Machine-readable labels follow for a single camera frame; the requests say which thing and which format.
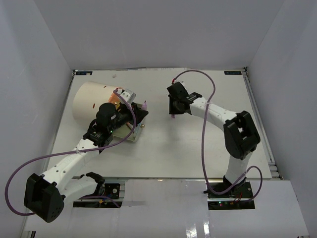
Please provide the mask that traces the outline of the pink purple highlighter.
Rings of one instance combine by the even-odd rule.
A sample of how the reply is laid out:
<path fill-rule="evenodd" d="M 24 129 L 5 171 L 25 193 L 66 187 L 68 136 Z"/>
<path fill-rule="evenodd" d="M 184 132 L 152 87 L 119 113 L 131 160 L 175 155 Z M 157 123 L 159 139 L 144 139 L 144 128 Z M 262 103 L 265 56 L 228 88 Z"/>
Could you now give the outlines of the pink purple highlighter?
<path fill-rule="evenodd" d="M 141 109 L 146 111 L 147 110 L 147 101 L 145 100 L 141 106 Z"/>

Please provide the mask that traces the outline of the orange clear highlighter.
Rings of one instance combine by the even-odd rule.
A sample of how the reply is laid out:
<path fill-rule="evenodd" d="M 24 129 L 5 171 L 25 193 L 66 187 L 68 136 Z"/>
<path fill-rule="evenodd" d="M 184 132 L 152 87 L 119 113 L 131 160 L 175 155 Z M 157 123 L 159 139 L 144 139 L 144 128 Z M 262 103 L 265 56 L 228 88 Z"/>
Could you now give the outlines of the orange clear highlighter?
<path fill-rule="evenodd" d="M 131 130 L 132 134 L 135 133 L 135 126 L 131 123 L 127 123 L 126 126 Z"/>

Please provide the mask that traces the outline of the orange top drawer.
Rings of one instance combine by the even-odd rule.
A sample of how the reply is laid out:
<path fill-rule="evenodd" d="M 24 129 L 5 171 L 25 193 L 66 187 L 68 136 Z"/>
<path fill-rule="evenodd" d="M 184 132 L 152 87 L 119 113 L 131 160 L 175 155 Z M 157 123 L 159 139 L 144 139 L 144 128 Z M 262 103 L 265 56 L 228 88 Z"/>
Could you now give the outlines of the orange top drawer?
<path fill-rule="evenodd" d="M 113 93 L 116 87 L 106 87 L 106 102 L 114 104 L 116 107 L 120 104 L 120 99 Z"/>

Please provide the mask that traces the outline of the cream cylindrical drawer organizer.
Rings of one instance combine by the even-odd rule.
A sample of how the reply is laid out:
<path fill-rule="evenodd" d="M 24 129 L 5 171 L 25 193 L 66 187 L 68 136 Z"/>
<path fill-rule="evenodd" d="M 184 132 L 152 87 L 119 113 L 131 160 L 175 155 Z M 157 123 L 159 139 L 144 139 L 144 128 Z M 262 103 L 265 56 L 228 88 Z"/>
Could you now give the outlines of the cream cylindrical drawer organizer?
<path fill-rule="evenodd" d="M 107 103 L 107 86 L 109 85 L 88 81 L 77 91 L 72 104 L 72 115 L 81 127 L 87 128 L 96 118 L 99 107 Z"/>

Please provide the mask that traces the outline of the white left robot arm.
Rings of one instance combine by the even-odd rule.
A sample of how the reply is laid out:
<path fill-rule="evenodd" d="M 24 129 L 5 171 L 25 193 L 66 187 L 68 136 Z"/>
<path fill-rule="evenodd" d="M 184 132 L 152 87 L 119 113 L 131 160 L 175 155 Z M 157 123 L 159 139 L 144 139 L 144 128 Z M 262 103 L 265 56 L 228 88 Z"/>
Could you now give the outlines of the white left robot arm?
<path fill-rule="evenodd" d="M 105 191 L 101 175 L 89 172 L 75 181 L 72 178 L 110 145 L 114 131 L 127 123 L 137 126 L 148 113 L 135 103 L 121 103 L 118 107 L 102 104 L 74 150 L 65 153 L 61 161 L 41 175 L 28 177 L 24 206 L 50 223 L 60 215 L 65 204 L 84 196 L 101 197 Z"/>

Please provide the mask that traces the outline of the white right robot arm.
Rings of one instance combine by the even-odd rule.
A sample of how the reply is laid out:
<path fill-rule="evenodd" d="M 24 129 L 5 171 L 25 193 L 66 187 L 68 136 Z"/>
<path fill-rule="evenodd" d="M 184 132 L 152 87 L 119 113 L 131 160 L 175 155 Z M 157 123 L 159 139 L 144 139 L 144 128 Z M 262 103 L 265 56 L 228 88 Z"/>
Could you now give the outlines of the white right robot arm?
<path fill-rule="evenodd" d="M 261 141 L 250 113 L 229 111 L 211 103 L 210 99 L 205 99 L 196 92 L 190 94 L 182 82 L 171 84 L 167 90 L 171 115 L 189 114 L 204 120 L 201 139 L 204 176 L 207 175 L 205 165 L 206 124 L 210 122 L 223 132 L 225 148 L 229 154 L 227 171 L 220 186 L 212 187 L 209 183 L 207 184 L 206 193 L 236 197 L 241 193 L 241 185 L 245 182 L 246 174 L 250 170 L 248 163 L 252 153 Z"/>

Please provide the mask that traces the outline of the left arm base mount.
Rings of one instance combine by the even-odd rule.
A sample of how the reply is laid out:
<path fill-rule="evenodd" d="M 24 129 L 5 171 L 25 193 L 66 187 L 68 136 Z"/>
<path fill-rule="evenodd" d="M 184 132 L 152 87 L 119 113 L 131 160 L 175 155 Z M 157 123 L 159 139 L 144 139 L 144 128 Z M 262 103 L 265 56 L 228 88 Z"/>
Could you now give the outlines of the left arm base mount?
<path fill-rule="evenodd" d="M 111 183 L 105 184 L 103 197 L 111 198 L 115 204 L 106 198 L 80 199 L 73 202 L 74 208 L 120 208 L 124 198 L 125 184 Z"/>

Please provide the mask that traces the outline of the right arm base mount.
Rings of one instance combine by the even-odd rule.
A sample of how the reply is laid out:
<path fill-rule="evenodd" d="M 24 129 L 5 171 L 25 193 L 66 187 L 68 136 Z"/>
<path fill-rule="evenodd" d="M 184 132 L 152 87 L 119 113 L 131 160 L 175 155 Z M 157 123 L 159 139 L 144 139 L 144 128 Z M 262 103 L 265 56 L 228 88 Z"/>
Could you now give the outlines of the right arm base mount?
<path fill-rule="evenodd" d="M 229 192 L 217 195 L 206 189 L 204 194 L 208 196 L 209 210 L 254 210 L 255 203 L 253 200 L 253 191 L 250 182 L 244 182 L 237 185 Z"/>

